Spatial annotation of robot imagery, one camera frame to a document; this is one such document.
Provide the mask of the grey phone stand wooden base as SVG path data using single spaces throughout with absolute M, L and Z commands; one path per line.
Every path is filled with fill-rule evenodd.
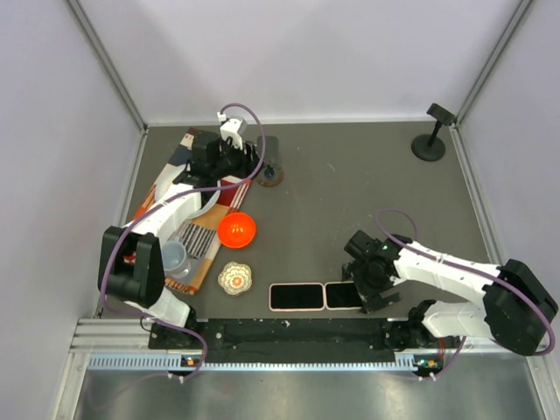
M 276 136 L 266 136 L 265 149 L 264 160 L 256 176 L 256 181 L 264 187 L 278 186 L 284 180 L 279 139 Z

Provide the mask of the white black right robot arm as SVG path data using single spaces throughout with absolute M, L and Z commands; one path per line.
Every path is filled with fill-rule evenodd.
M 354 283 L 364 313 L 401 301 L 396 287 L 426 284 L 460 300 L 429 297 L 409 310 L 408 333 L 421 347 L 437 338 L 493 340 L 519 355 L 537 354 L 559 307 L 524 262 L 469 262 L 396 235 L 381 241 L 357 231 L 344 250 L 352 258 L 342 277 Z

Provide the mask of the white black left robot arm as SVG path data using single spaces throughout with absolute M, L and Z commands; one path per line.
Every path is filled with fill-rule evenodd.
M 168 324 L 168 336 L 178 346 L 192 345 L 199 334 L 196 314 L 166 288 L 162 246 L 185 222 L 236 193 L 242 180 L 252 180 L 258 164 L 256 145 L 234 133 L 189 130 L 135 218 L 105 230 L 98 277 L 101 296 Z

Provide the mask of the white-cased smartphone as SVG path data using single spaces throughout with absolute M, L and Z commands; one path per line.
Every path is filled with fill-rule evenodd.
M 325 307 L 327 310 L 358 310 L 362 307 L 360 295 L 353 282 L 325 284 Z

